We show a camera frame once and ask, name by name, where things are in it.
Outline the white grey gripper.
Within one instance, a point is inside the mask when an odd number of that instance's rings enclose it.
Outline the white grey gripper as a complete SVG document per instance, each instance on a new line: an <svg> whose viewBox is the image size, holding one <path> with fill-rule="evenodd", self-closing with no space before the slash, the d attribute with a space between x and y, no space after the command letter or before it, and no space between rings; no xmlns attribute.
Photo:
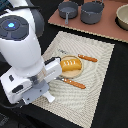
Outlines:
<svg viewBox="0 0 128 128"><path fill-rule="evenodd" d="M5 94L11 104L21 102L25 105L49 92L48 83L62 73L60 57L52 57L44 62L46 75L20 77L12 68L0 77Z"/></svg>

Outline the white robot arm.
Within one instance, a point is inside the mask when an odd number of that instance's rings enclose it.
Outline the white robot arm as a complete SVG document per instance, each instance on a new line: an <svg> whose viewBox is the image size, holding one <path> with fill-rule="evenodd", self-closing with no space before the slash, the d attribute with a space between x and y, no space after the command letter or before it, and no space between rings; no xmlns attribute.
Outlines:
<svg viewBox="0 0 128 128"><path fill-rule="evenodd" d="M13 8L0 16L0 53L11 68L0 77L11 104L27 105L40 96L49 102L48 83L62 73L60 57L44 62L38 37L44 19L30 0L9 0Z"/></svg>

